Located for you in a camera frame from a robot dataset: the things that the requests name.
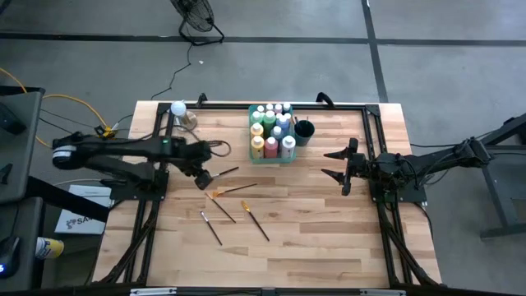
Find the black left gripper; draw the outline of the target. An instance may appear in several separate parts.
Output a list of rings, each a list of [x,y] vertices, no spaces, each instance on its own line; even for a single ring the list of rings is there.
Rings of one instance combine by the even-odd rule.
[[[210,159],[211,148],[208,142],[182,143],[176,149],[175,166],[186,175],[199,175],[194,182],[200,190],[205,190],[214,179],[208,170],[203,169],[203,164]]]

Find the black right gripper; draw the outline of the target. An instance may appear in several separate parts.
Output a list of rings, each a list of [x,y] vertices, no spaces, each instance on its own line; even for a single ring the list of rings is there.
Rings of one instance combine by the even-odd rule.
[[[323,173],[333,178],[339,185],[342,185],[343,196],[348,196],[351,192],[351,178],[367,179],[370,177],[368,160],[363,153],[358,153],[358,139],[356,138],[349,139],[347,148],[341,151],[326,153],[324,157],[336,160],[347,159],[345,173],[321,169]]]

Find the large white paint bottle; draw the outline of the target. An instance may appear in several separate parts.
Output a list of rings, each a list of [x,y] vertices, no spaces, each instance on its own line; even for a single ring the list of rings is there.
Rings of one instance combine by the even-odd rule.
[[[293,136],[285,136],[281,141],[281,157],[291,159],[296,146],[296,140]]]

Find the large red paint bottle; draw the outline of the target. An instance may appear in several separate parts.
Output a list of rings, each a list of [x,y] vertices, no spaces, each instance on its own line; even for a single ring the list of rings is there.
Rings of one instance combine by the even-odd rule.
[[[278,157],[279,142],[273,137],[269,136],[265,140],[264,153],[267,159],[274,159]]]

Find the dark green plastic cup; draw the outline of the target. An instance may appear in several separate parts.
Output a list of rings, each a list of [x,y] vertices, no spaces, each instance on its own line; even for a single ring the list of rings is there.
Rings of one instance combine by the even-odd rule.
[[[306,126],[306,120],[299,121],[301,130],[296,132],[294,129],[296,146],[306,146],[316,129],[311,121],[309,121],[308,127]]]

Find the teal translucent plastic bin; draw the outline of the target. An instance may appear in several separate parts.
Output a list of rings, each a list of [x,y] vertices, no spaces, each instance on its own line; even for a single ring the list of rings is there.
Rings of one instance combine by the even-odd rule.
[[[250,116],[251,114],[254,112],[254,111],[257,111],[256,108],[258,107],[259,105],[257,104],[252,104],[249,106],[249,109],[248,109],[248,119],[249,119],[249,158],[251,160],[251,162],[253,164],[288,164],[288,163],[291,163],[295,160],[296,158],[296,146],[295,146],[295,150],[294,150],[294,153],[293,153],[293,157],[291,159],[283,159],[281,157],[281,141],[279,141],[279,150],[278,150],[278,157],[277,158],[274,158],[274,159],[267,159],[266,157],[262,158],[262,159],[258,159],[258,160],[254,160],[252,158],[252,155],[251,155],[251,134],[250,134],[250,127],[251,127],[251,124],[250,124]],[[293,114],[293,109],[291,107],[290,109],[290,112],[291,115]],[[295,133],[294,133],[294,124],[290,123],[290,129],[289,129],[289,133],[288,134],[284,134],[284,137],[285,136],[293,136],[295,138]]]

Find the white paper sheet with logo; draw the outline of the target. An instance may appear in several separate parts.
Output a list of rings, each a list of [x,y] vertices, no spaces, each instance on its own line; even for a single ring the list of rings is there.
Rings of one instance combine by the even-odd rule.
[[[84,197],[89,201],[110,207],[113,201],[109,198],[111,189],[109,187],[96,187],[86,185],[71,185],[70,193]],[[56,234],[102,234],[105,223],[74,214],[69,210],[62,210],[55,227]]]

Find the black diagonal bar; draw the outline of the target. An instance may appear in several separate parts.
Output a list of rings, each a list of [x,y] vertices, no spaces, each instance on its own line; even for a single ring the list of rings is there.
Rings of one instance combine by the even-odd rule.
[[[107,206],[102,206],[31,176],[27,180],[25,196],[40,197],[46,204],[69,210],[74,214],[100,222],[106,222],[110,212]]]

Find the black floor fan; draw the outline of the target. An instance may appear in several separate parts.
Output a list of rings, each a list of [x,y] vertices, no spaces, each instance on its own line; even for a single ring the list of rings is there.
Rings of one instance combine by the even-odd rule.
[[[215,15],[208,0],[169,0],[178,14],[182,17],[182,22],[178,28],[179,35],[193,46],[203,46],[208,44],[222,44],[225,35],[215,24]],[[197,41],[189,33],[183,33],[183,27],[189,25],[199,32],[210,32],[216,30],[220,38],[214,40]]]

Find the yellow and white can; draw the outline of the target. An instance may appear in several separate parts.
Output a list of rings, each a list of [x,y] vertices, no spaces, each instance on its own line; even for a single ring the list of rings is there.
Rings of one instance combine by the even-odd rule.
[[[35,257],[40,260],[55,259],[61,256],[64,250],[61,240],[38,237],[36,240]]]

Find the grey side table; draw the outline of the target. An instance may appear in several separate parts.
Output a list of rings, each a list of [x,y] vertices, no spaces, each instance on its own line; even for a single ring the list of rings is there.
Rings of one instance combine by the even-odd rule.
[[[25,126],[18,135],[8,132],[0,112],[0,204],[25,196],[43,94],[40,88],[25,93],[20,87],[0,86],[0,108],[4,105]]]

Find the dark grey desk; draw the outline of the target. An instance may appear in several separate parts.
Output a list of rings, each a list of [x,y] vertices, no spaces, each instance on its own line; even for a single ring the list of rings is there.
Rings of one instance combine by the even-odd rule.
[[[0,279],[0,295],[37,289],[44,264],[35,257],[36,240],[42,233],[44,203],[39,197],[0,205],[0,241],[15,235],[21,240],[16,273]]]

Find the black computer mouse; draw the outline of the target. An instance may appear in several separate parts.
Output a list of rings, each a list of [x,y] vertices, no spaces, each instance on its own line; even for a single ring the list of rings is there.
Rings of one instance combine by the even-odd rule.
[[[13,276],[19,266],[21,240],[12,235],[0,241],[0,279]]]

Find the black aluminium rig frame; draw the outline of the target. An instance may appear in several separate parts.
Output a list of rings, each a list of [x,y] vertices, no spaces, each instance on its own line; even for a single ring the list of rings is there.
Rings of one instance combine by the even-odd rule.
[[[200,190],[193,178],[169,168],[160,201],[124,201],[114,207],[93,273],[95,284],[132,289],[175,287],[176,296],[359,295],[361,289],[423,294],[440,285],[431,231],[418,206],[399,197],[391,208],[375,203],[372,185],[353,178],[348,196],[321,169],[343,172],[345,162],[324,157],[350,138],[358,151],[374,146],[407,155],[411,148],[399,104],[294,104],[293,116],[315,132],[288,164],[253,164],[249,158],[249,102],[191,106],[197,125],[189,141],[223,140],[205,162],[214,178]],[[215,200],[205,195],[257,183]],[[250,215],[245,201],[263,230]],[[200,215],[203,210],[223,246]]]

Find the silver bracket plate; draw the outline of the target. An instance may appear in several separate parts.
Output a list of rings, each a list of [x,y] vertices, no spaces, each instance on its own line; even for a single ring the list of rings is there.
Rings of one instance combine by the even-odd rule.
[[[173,296],[177,294],[175,287],[132,289],[129,296]]]
[[[360,296],[407,296],[403,290],[396,289],[361,289]]]

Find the black desk frame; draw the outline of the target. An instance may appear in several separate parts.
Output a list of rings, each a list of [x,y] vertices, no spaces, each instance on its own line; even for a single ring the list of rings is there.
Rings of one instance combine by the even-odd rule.
[[[514,206],[515,200],[526,201],[526,113],[505,121],[481,143],[497,160],[482,173],[501,225],[481,232],[480,238],[526,234],[526,222],[519,220]]]

